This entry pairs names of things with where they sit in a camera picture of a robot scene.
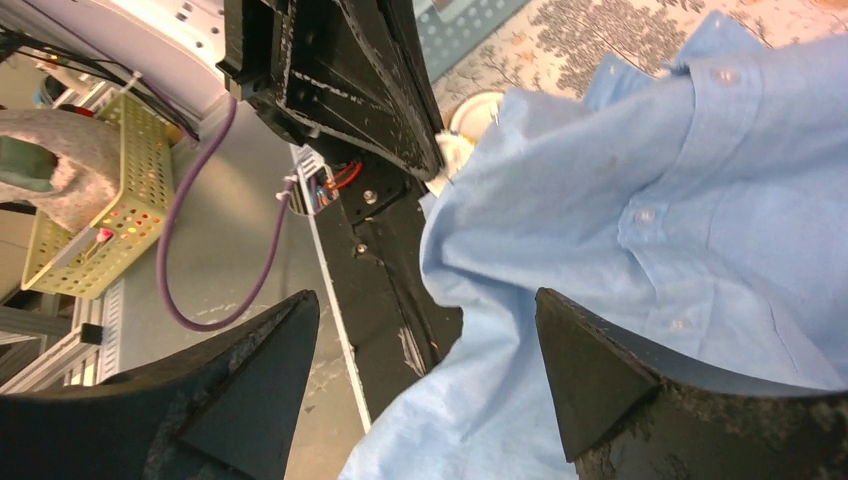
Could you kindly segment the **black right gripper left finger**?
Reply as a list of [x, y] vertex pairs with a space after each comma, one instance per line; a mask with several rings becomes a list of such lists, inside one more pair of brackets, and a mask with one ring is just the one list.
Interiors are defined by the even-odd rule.
[[1, 399], [5, 479], [281, 479], [320, 320], [298, 292], [95, 386]]

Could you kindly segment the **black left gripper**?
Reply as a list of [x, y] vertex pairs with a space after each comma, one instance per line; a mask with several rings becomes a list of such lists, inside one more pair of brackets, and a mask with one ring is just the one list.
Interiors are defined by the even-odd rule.
[[299, 127], [373, 153], [430, 181], [444, 168], [444, 121], [427, 74], [413, 2], [223, 2], [226, 90], [288, 143]]

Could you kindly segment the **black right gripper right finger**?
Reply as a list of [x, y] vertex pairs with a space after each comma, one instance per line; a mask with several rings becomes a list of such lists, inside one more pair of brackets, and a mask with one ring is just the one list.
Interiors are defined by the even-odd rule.
[[685, 356], [548, 288], [536, 326], [582, 479], [843, 479], [847, 395]]

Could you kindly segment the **light blue button shirt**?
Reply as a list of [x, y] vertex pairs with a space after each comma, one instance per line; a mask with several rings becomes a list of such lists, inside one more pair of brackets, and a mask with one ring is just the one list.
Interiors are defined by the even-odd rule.
[[607, 57], [580, 102], [511, 90], [422, 205], [423, 282], [462, 333], [345, 479], [575, 478], [542, 287], [724, 369], [847, 385], [845, 35], [770, 49], [716, 12], [663, 78]]

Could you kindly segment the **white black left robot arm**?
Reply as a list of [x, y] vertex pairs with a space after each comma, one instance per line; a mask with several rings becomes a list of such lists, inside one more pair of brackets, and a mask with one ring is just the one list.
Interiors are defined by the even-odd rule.
[[5, 1], [5, 18], [110, 70], [129, 67], [191, 124], [241, 104], [225, 155], [289, 166], [291, 143], [429, 180], [442, 122], [408, 1]]

